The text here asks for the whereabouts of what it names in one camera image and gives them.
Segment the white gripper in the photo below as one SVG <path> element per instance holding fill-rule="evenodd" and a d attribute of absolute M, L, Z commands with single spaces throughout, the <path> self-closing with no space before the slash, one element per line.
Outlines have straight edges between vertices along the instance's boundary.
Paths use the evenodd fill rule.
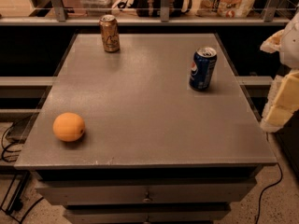
<path fill-rule="evenodd" d="M 280 62 L 291 69 L 299 68 L 299 13 L 289 21 L 284 30 L 269 36 L 260 46 L 267 53 L 279 51 Z M 291 70 L 272 81 L 267 103 L 263 109 L 261 128 L 268 133 L 281 129 L 299 110 L 299 71 Z"/>

